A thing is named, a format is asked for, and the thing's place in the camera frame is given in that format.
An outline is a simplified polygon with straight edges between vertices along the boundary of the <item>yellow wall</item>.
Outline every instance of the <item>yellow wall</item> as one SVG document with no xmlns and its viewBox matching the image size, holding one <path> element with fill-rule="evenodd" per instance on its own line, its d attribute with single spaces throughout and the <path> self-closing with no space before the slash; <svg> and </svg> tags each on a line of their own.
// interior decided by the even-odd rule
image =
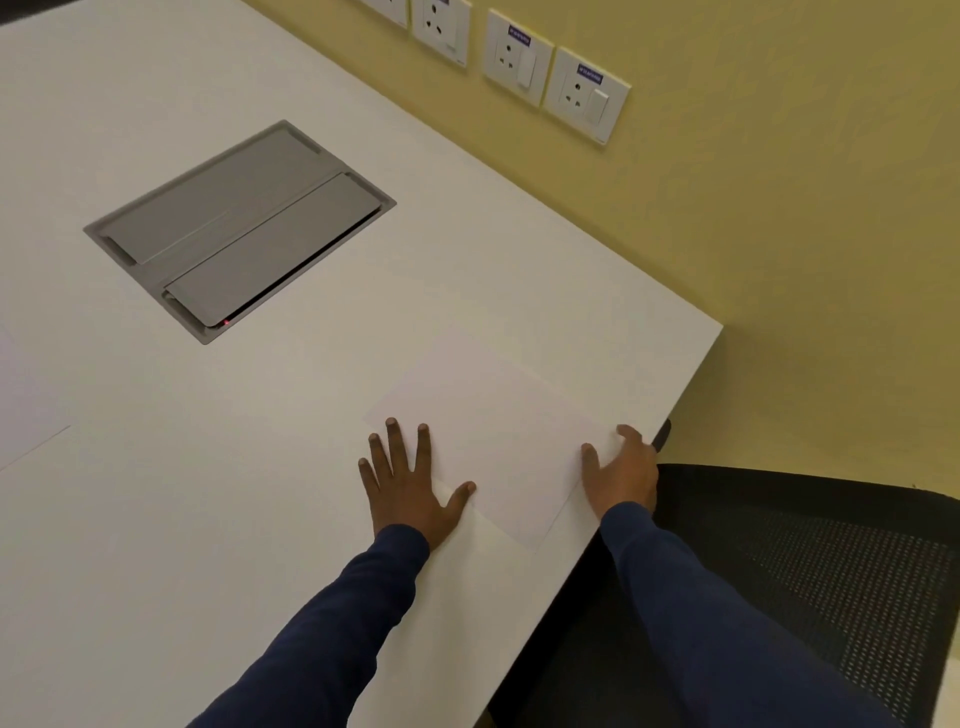
<svg viewBox="0 0 960 728">
<path fill-rule="evenodd" d="M 356 0 L 251 2 L 726 324 L 670 459 L 960 497 L 956 2 L 497 0 L 633 84 L 606 149 L 483 79 L 488 0 L 467 72 Z"/>
</svg>

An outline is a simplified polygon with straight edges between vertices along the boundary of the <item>table surface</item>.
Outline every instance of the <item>table surface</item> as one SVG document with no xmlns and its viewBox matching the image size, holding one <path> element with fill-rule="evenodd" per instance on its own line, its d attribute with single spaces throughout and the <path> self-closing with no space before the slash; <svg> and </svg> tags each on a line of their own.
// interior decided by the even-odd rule
<svg viewBox="0 0 960 728">
<path fill-rule="evenodd" d="M 0 87 L 0 321 L 75 423 L 0 472 L 0 724 L 204 708 L 369 544 L 363 415 L 451 325 L 648 433 L 719 332 L 236 0 L 0 28 Z M 397 207 L 201 346 L 82 228 L 279 119 Z M 468 509 L 351 725 L 472 725 L 595 527 Z"/>
</svg>

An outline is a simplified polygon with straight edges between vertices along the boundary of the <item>purple label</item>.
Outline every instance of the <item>purple label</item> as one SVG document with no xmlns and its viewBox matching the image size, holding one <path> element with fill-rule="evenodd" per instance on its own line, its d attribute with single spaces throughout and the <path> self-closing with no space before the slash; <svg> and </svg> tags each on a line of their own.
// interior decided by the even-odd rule
<svg viewBox="0 0 960 728">
<path fill-rule="evenodd" d="M 590 79 L 597 85 L 603 85 L 603 74 L 597 73 L 589 66 L 583 65 L 582 63 L 577 68 L 577 73 L 583 76 L 585 79 Z"/>
<path fill-rule="evenodd" d="M 523 43 L 523 45 L 527 46 L 528 48 L 530 47 L 530 37 L 523 31 L 519 31 L 514 26 L 510 26 L 510 28 L 507 30 L 507 33 L 510 35 L 510 37 L 514 37 L 519 40 L 521 43 Z"/>
</svg>

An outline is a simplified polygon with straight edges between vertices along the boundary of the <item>navy blue sleeve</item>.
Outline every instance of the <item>navy blue sleeve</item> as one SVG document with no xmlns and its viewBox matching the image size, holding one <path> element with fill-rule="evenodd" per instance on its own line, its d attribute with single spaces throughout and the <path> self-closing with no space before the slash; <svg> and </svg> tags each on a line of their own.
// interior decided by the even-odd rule
<svg viewBox="0 0 960 728">
<path fill-rule="evenodd" d="M 191 728 L 347 725 L 376 672 L 377 652 L 413 604 L 429 556 L 416 528 L 384 528 Z"/>
<path fill-rule="evenodd" d="M 704 569 L 643 506 L 614 506 L 600 529 L 650 644 L 696 725 L 900 726 L 879 702 Z"/>
</svg>

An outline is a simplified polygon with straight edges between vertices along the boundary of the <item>electrical outlet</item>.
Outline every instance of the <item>electrical outlet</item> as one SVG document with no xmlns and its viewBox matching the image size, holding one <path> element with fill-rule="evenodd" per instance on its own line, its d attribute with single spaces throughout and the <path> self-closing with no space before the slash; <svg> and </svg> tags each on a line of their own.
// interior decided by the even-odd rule
<svg viewBox="0 0 960 728">
<path fill-rule="evenodd" d="M 487 15 L 484 73 L 534 106 L 540 105 L 546 86 L 553 43 L 491 10 Z"/>
<path fill-rule="evenodd" d="M 561 48 L 543 106 L 574 129 L 606 144 L 629 93 L 629 84 Z"/>
<path fill-rule="evenodd" d="M 414 37 L 466 67 L 470 8 L 467 0 L 413 0 Z"/>
<path fill-rule="evenodd" d="M 401 28 L 407 28 L 407 0 L 360 0 L 368 8 L 393 20 Z"/>
</svg>

